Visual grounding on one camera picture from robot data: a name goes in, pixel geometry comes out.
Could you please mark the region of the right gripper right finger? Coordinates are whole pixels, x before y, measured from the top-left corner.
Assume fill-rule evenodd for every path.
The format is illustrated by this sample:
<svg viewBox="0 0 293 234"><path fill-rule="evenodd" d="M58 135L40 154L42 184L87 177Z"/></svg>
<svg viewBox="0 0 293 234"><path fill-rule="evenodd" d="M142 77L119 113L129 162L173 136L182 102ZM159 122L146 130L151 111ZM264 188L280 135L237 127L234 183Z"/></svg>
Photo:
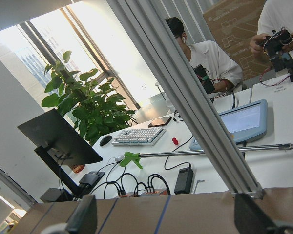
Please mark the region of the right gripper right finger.
<svg viewBox="0 0 293 234"><path fill-rule="evenodd" d="M247 194L235 196L234 224L240 234L283 233Z"/></svg>

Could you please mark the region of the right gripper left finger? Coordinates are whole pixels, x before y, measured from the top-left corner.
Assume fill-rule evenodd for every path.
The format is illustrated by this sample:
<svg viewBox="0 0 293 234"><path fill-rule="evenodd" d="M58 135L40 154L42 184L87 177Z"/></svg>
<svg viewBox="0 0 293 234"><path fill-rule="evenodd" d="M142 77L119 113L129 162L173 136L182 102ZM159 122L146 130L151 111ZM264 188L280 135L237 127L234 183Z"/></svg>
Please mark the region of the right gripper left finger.
<svg viewBox="0 0 293 234"><path fill-rule="evenodd" d="M94 234L97 229L97 202L95 195L85 195L67 222L69 234Z"/></svg>

